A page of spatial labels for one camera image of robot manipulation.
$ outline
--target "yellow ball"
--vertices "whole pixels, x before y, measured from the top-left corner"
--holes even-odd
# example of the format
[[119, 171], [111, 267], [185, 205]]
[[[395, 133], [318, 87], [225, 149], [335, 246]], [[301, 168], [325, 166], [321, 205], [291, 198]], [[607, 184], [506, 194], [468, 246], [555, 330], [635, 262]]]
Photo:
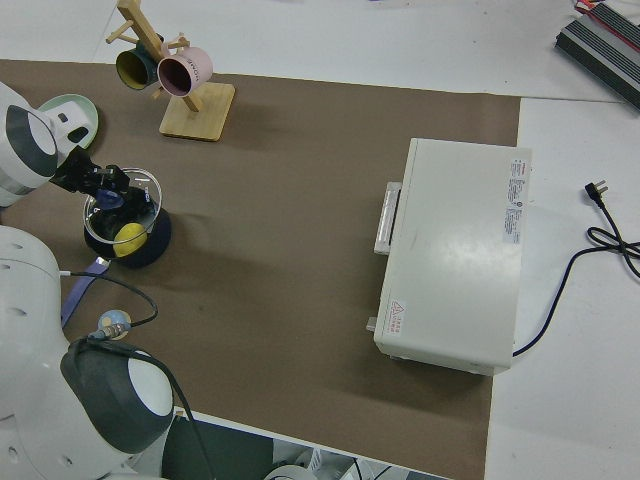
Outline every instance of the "yellow ball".
[[147, 232], [139, 223], [127, 223], [116, 234], [114, 241], [122, 242], [113, 245], [113, 251], [115, 252], [116, 257], [126, 257], [145, 244], [147, 241]]

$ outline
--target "brown tabletop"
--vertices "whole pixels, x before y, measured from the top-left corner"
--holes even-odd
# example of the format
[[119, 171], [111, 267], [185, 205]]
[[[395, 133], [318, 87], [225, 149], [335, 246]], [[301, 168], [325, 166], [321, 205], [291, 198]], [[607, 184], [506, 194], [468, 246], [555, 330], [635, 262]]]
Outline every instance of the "brown tabletop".
[[[142, 269], [110, 273], [160, 315], [127, 337], [173, 370], [194, 410], [456, 479], [481, 479], [491, 379], [382, 355], [365, 330], [386, 258], [373, 253], [388, 181], [409, 140], [515, 145], [519, 99], [241, 75], [222, 139], [163, 137], [167, 98], [123, 86], [111, 65], [0, 61], [0, 81], [34, 107], [92, 99], [92, 160], [152, 172], [173, 238]], [[81, 194], [47, 184], [2, 213], [43, 240], [61, 269], [95, 255]], [[63, 281], [63, 292], [72, 280]], [[66, 329], [145, 305], [94, 284]]]

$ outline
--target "mug rack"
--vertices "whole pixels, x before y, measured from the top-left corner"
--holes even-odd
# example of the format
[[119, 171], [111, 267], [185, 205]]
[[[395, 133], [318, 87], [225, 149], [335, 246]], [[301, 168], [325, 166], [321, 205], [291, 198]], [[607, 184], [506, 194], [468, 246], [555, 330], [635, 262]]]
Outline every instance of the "mug rack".
[[[116, 39], [129, 43], [140, 41], [149, 55], [160, 62], [164, 58], [162, 42], [140, 9], [141, 0], [118, 0], [117, 8], [126, 20], [109, 37], [107, 43]], [[138, 38], [125, 35], [132, 29]], [[189, 40], [181, 33], [168, 45], [181, 49], [190, 46]], [[160, 87], [152, 94], [156, 99], [163, 91]], [[215, 142], [220, 139], [222, 129], [235, 95], [233, 85], [206, 82], [184, 97], [171, 96], [169, 105], [160, 124], [160, 133], [169, 137], [188, 138]]]

